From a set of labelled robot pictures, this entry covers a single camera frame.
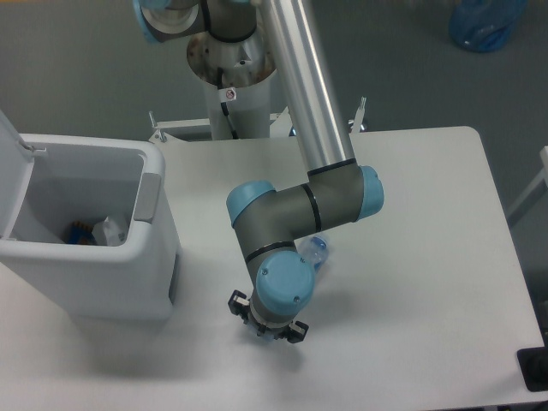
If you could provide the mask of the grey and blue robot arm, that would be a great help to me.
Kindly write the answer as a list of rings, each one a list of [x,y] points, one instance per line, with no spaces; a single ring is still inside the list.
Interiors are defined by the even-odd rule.
[[[357,162],[338,113],[311,3],[137,1],[134,13],[153,43],[188,40],[188,66],[205,87],[217,139],[269,136],[263,88],[280,80],[300,174],[285,188],[261,179],[229,193],[230,224],[253,288],[233,292],[228,306],[259,337],[302,342],[309,328],[298,316],[313,297],[319,261],[299,243],[384,204],[377,172]]]

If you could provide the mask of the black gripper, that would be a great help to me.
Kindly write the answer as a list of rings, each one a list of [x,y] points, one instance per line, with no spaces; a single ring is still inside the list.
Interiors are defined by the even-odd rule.
[[[251,312],[250,301],[241,291],[235,289],[229,298],[230,312],[241,318],[249,333],[265,342],[287,340],[289,343],[301,343],[306,338],[309,326],[301,321],[289,323],[260,322]]]

